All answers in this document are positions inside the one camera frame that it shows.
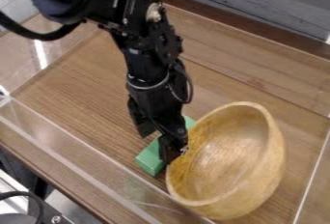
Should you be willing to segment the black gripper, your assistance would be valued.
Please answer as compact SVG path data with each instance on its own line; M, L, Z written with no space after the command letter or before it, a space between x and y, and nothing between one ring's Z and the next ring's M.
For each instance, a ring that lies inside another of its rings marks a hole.
M127 80L128 113L142 138L156 130L159 156L166 165L188 150L188 133L182 114L183 105L194 96L194 86L180 60L168 68L163 81L143 86L136 80Z

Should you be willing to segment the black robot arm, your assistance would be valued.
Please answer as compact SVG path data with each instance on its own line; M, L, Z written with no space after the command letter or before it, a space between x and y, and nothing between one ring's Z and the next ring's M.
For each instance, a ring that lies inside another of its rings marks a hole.
M37 33L0 12L0 26L43 42L68 35L92 22L112 37L127 64L128 112L139 135L162 134L159 155L170 163L188 149L188 131L182 114L192 101L192 80L179 59L183 39L175 34L162 0L31 0L40 14L60 24Z

